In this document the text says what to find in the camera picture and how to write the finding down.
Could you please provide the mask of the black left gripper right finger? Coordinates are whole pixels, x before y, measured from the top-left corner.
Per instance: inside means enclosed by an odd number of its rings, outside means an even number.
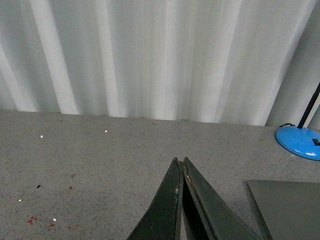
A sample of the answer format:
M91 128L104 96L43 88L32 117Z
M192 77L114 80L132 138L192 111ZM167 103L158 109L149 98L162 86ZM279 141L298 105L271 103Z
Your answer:
M187 157L182 166L182 204L188 240L261 239L232 211Z

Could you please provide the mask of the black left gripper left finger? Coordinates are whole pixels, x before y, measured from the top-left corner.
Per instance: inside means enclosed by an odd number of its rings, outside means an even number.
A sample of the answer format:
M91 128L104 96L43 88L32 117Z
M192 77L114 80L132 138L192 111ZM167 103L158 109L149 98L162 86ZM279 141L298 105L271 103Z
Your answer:
M183 187L182 162L175 157L149 208L128 239L179 240L181 238Z

